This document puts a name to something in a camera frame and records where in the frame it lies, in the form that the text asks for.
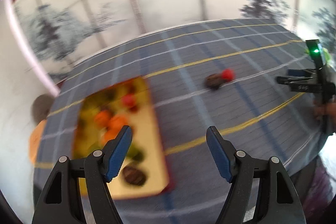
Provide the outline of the person hand on gripper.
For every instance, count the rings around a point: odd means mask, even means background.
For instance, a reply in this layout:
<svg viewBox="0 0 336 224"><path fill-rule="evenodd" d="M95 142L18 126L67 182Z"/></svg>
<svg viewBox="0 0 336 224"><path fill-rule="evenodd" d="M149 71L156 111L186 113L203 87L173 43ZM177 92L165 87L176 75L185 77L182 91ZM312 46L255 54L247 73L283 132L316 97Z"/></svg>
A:
<svg viewBox="0 0 336 224"><path fill-rule="evenodd" d="M315 105L313 110L314 116L322 117L322 116L328 116L334 123L336 120L336 103L330 102L324 105Z"/></svg>

